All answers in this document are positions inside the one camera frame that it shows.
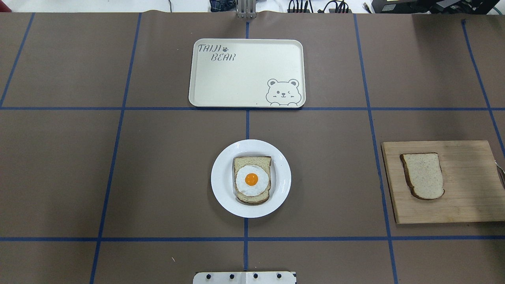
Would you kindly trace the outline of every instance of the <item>egg yolk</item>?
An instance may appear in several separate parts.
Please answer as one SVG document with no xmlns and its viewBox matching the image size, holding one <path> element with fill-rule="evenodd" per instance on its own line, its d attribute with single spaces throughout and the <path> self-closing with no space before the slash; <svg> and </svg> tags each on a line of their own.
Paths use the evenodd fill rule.
<svg viewBox="0 0 505 284">
<path fill-rule="evenodd" d="M 258 176 L 255 173 L 250 173 L 245 176 L 245 183 L 247 185 L 253 186 L 258 182 Z"/>
</svg>

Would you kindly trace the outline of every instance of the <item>bear face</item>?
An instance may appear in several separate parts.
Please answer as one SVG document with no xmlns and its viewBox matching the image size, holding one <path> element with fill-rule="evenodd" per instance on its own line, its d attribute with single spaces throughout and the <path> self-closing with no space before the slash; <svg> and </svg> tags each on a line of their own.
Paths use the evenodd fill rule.
<svg viewBox="0 0 505 284">
<path fill-rule="evenodd" d="M 299 83 L 295 79 L 288 82 L 279 82 L 276 79 L 268 80 L 267 101 L 271 106 L 296 105 L 301 101 L 301 94 L 298 91 Z"/>
</svg>

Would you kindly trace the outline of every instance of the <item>rectangular tray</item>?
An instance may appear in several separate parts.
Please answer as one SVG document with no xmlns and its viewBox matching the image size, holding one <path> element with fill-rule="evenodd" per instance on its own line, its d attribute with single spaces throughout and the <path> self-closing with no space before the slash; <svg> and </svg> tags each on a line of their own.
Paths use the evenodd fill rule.
<svg viewBox="0 0 505 284">
<path fill-rule="evenodd" d="M 412 196 L 401 154 L 438 153 L 445 193 L 435 200 Z M 505 220 L 505 190 L 488 141 L 384 142 L 384 165 L 396 223 Z"/>
<path fill-rule="evenodd" d="M 188 97 L 197 107 L 299 108 L 306 100 L 303 47 L 291 39 L 199 39 Z"/>
</svg>

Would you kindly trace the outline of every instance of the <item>bear ear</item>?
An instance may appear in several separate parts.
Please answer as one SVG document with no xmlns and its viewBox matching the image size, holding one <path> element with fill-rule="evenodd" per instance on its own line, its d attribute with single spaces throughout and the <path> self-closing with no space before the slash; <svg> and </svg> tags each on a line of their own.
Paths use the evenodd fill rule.
<svg viewBox="0 0 505 284">
<path fill-rule="evenodd" d="M 270 79 L 268 80 L 268 86 L 273 86 L 274 84 L 277 84 L 279 81 L 277 81 L 276 79 Z"/>
<path fill-rule="evenodd" d="M 295 87 L 298 87 L 298 85 L 299 85 L 298 81 L 296 81 L 295 79 L 291 79 L 288 83 L 290 83 L 291 85 L 293 85 Z"/>
</svg>

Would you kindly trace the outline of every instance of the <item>egg white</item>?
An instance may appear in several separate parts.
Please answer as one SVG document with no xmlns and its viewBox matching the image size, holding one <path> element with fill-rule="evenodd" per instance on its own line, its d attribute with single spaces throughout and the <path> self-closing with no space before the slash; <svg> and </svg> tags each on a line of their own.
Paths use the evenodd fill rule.
<svg viewBox="0 0 505 284">
<path fill-rule="evenodd" d="M 254 173 L 258 176 L 258 182 L 252 186 L 245 183 L 245 177 L 250 173 Z M 265 189 L 267 189 L 268 182 L 268 174 L 261 167 L 256 165 L 241 167 L 238 170 L 237 178 L 235 179 L 238 191 L 246 196 L 256 196 L 262 193 Z"/>
</svg>

